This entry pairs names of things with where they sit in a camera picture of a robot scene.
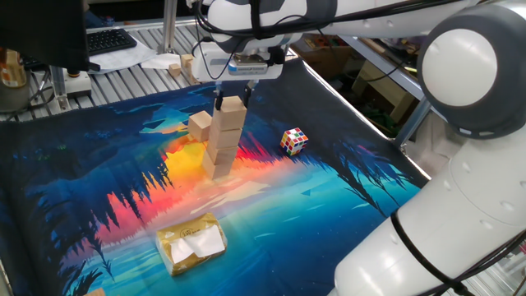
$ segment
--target paper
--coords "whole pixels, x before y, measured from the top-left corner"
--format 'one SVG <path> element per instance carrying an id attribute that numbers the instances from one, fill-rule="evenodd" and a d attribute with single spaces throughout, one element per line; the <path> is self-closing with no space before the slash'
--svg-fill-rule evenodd
<path id="1" fill-rule="evenodd" d="M 192 253 L 202 258 L 224 251 L 223 239 L 215 224 L 207 229 L 177 239 L 170 246 L 172 247 L 174 264 L 187 259 Z"/>
<path id="2" fill-rule="evenodd" d="M 172 259 L 174 264 L 187 259 L 194 253 L 191 247 L 188 246 L 187 242 L 185 242 L 184 238 L 180 238 L 175 242 L 170 243 L 170 246 L 172 247 Z"/>
<path id="3" fill-rule="evenodd" d="M 143 69 L 168 70 L 169 66 L 174 63 L 181 65 L 181 57 L 177 54 L 163 53 L 141 63 L 141 67 Z"/>
<path id="4" fill-rule="evenodd" d="M 123 49 L 90 57 L 90 62 L 100 65 L 100 71 L 90 71 L 89 74 L 105 74 L 116 70 L 126 69 L 149 60 L 157 54 L 154 50 L 147 48 L 139 40 L 136 39 L 136 41 L 137 46 L 132 49 Z"/>

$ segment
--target white tissue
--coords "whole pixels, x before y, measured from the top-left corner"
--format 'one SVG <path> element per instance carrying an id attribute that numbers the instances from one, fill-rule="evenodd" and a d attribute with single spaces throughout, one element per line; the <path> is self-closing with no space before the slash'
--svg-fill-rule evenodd
<path id="1" fill-rule="evenodd" d="M 207 257 L 224 251 L 223 239 L 215 224 L 174 241 L 171 243 L 171 247 L 174 264 L 187 259 L 192 253 L 198 257 Z"/>

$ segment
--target keyboard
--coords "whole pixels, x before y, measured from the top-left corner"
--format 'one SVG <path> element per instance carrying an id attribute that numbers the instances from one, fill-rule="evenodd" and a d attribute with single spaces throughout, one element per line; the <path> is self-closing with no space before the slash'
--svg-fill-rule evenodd
<path id="1" fill-rule="evenodd" d="M 124 29 L 103 30 L 88 34 L 88 50 L 91 57 L 136 46 L 137 42 Z M 43 66 L 43 63 L 37 59 L 27 56 L 22 57 L 22 64 L 25 69 Z"/>

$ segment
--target black cable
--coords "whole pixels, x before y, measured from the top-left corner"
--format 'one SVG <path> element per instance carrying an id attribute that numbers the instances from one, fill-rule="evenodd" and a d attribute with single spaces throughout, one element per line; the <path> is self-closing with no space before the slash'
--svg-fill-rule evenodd
<path id="1" fill-rule="evenodd" d="M 327 38 L 327 36 L 325 34 L 323 34 L 323 32 L 321 31 L 321 29 L 318 28 L 318 32 L 320 33 L 321 37 L 325 40 L 325 42 L 329 45 L 329 49 L 330 49 L 330 52 L 332 53 L 332 56 L 333 58 L 335 59 L 336 63 L 337 64 L 341 64 L 339 62 L 339 58 L 338 58 L 338 55 L 336 54 L 335 52 L 335 49 L 334 47 L 332 46 L 332 43 L 329 41 L 329 39 Z M 369 79 L 369 80 L 365 80 L 365 79 L 362 79 L 361 77 L 352 77 L 350 76 L 349 74 L 345 74 L 345 76 L 353 79 L 353 80 L 361 80 L 363 82 L 375 82 L 375 81 L 380 81 L 386 77 L 389 77 L 391 74 L 395 73 L 396 70 L 400 69 L 406 62 L 408 62 L 411 57 L 413 55 L 410 55 L 409 57 L 407 57 L 405 60 L 403 60 L 402 62 L 400 62 L 399 64 L 396 65 L 396 67 L 391 70 L 390 72 L 384 74 L 383 76 L 380 76 L 380 77 L 377 77 L 377 78 L 373 78 L 373 79 Z"/>
<path id="2" fill-rule="evenodd" d="M 55 94 L 54 93 L 51 93 L 51 95 L 49 96 L 49 98 L 43 102 L 43 103 L 40 103 L 40 104 L 34 104 L 32 105 L 31 104 L 31 100 L 35 99 L 36 98 L 36 95 L 42 95 L 44 93 L 44 91 L 46 90 L 51 90 L 53 87 L 52 86 L 48 86 L 42 90 L 39 90 L 38 92 L 36 92 L 34 95 L 31 96 L 32 99 L 29 99 L 28 100 L 28 103 L 26 106 L 18 109 L 17 111 L 12 111 L 12 112 L 9 112 L 9 114 L 11 115 L 10 117 L 8 117 L 6 119 L 6 121 L 11 121 L 11 119 L 13 119 L 16 115 L 20 114 L 20 113 L 24 113 L 25 111 L 31 111 L 31 110 L 34 110 L 34 109 L 37 109 L 37 108 L 40 108 L 40 107 L 44 107 L 45 105 L 49 104 L 49 102 L 51 102 L 54 98 L 55 98 Z"/>
<path id="3" fill-rule="evenodd" d="M 27 101 L 30 103 L 33 99 L 36 99 L 37 96 L 41 95 L 42 93 L 44 93 L 46 90 L 51 90 L 52 89 L 52 86 L 48 86 L 42 90 L 38 90 L 37 92 L 35 92 Z M 0 114 L 12 114 L 12 113 L 15 113 L 15 112 L 18 112 L 19 110 L 16 110 L 16 111 L 0 111 Z"/>
<path id="4" fill-rule="evenodd" d="M 266 37 L 272 37 L 275 35 L 283 35 L 289 33 L 298 33 L 306 30 L 314 30 L 315 28 L 323 28 L 331 23 L 344 22 L 344 21 L 360 21 L 364 19 L 371 19 L 383 16 L 392 16 L 395 14 L 405 13 L 405 12 L 414 12 L 416 10 L 421 10 L 430 7 L 436 7 L 440 5 L 449 4 L 452 2 L 459 2 L 461 0 L 408 0 L 404 2 L 398 2 L 391 5 L 376 7 L 366 11 L 354 12 L 345 16 L 338 16 L 336 18 L 326 19 L 322 21 L 299 21 L 283 25 L 272 25 L 261 28 L 261 33 Z M 254 37 L 253 29 L 245 30 L 221 30 L 218 27 L 210 24 L 206 18 L 201 13 L 202 0 L 196 2 L 196 7 L 199 7 L 196 12 L 196 18 L 199 21 L 203 29 L 209 31 L 210 33 L 220 33 L 224 35 L 229 35 L 232 37 L 243 37 L 250 38 Z"/>
<path id="5" fill-rule="evenodd" d="M 196 31 L 197 31 L 197 39 L 199 39 L 200 38 L 199 37 L 199 27 L 197 26 L 197 23 L 196 23 Z M 203 38 L 202 40 L 197 41 L 197 45 L 199 46 L 199 50 L 201 51 L 201 56 L 203 57 L 203 63 L 205 64 L 205 69 L 206 69 L 206 72 L 208 73 L 208 76 L 210 76 L 210 78 L 212 78 L 212 80 L 216 81 L 219 78 L 221 78 L 221 76 L 227 70 L 228 65 L 230 64 L 230 61 L 232 61 L 233 55 L 236 53 L 236 50 L 238 50 L 239 45 L 241 45 L 241 43 L 243 42 L 244 39 L 240 39 L 238 44 L 236 44 L 236 46 L 234 47 L 232 53 L 230 54 L 230 57 L 228 58 L 228 61 L 224 65 L 223 71 L 221 71 L 221 73 L 217 77 L 213 77 L 212 76 L 212 74 L 210 73 L 210 69 L 208 68 L 208 64 L 206 63 L 205 54 L 203 53 L 203 48 L 201 46 L 201 42 L 203 42 L 204 39 L 205 38 Z"/>
<path id="6" fill-rule="evenodd" d="M 484 257 L 481 261 L 479 261 L 477 264 L 469 268 L 467 271 L 465 271 L 462 275 L 459 275 L 456 279 L 457 281 L 463 281 L 467 280 L 475 275 L 478 275 L 482 271 L 486 270 L 488 267 L 495 265 L 498 261 L 502 260 L 506 255 L 508 255 L 511 251 L 513 251 L 515 248 L 520 246 L 520 244 L 526 239 L 526 231 L 523 231 L 522 233 L 518 234 L 514 238 L 512 238 L 507 243 L 503 244 L 501 247 L 497 248 L 495 251 L 491 252 L 489 255 Z M 422 294 L 419 294 L 418 296 L 429 296 L 429 295 L 435 295 L 440 296 L 443 293 L 445 293 L 449 287 L 445 285 L 440 285 L 438 287 L 435 287 L 433 289 L 428 290 L 427 292 L 424 292 Z"/>

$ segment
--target table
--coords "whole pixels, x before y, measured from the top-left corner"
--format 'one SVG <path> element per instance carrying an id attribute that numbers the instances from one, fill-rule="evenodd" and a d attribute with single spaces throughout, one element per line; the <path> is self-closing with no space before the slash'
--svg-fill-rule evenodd
<path id="1" fill-rule="evenodd" d="M 138 38 L 147 46 L 157 49 L 163 43 L 163 26 L 162 24 L 147 24 L 147 25 L 132 25 L 126 26 L 125 29 L 134 37 Z M 189 53 L 192 45 L 196 42 L 196 27 L 193 21 L 180 21 L 175 27 L 176 43 L 174 50 L 177 54 Z M 370 60 L 375 66 L 383 72 L 391 71 L 394 66 L 388 63 L 380 55 L 378 55 L 363 44 L 359 39 L 344 38 L 351 46 L 353 46 L 359 53 Z M 37 85 L 42 79 L 43 73 L 35 73 L 30 80 L 30 89 L 34 93 Z M 124 101 L 127 99 L 138 98 L 144 95 L 150 95 L 167 90 L 177 90 L 188 87 L 190 79 L 188 73 L 183 70 L 182 75 L 177 78 L 172 78 L 168 71 L 142 69 L 140 66 L 134 66 L 117 72 L 111 72 L 105 75 L 96 75 L 92 77 L 92 95 L 83 96 L 76 99 L 70 99 L 69 103 L 72 109 L 88 109 L 95 106 L 105 105 L 113 102 Z M 412 119 L 407 125 L 416 129 L 419 121 L 423 119 L 429 110 L 429 103 L 424 98 L 422 90 L 418 83 L 412 78 L 407 77 L 401 71 L 396 71 L 391 75 L 391 78 L 409 91 L 418 99 L 422 99 L 422 103 Z M 39 104 L 43 102 L 43 97 L 40 97 L 37 102 L 32 104 Z M 55 115 L 69 110 L 61 110 L 56 102 L 44 106 L 42 108 L 25 112 L 16 116 L 16 121 L 24 122 L 36 118 L 44 118 L 50 115 Z M 0 121 L 5 120 L 5 116 L 0 115 Z M 409 129 L 405 136 L 411 134 Z M 481 295 L 499 295 L 504 290 L 504 286 L 508 285 L 502 280 L 501 274 L 497 271 L 489 270 L 483 274 L 478 275 L 475 279 L 467 281 L 470 289 L 479 292 Z"/>

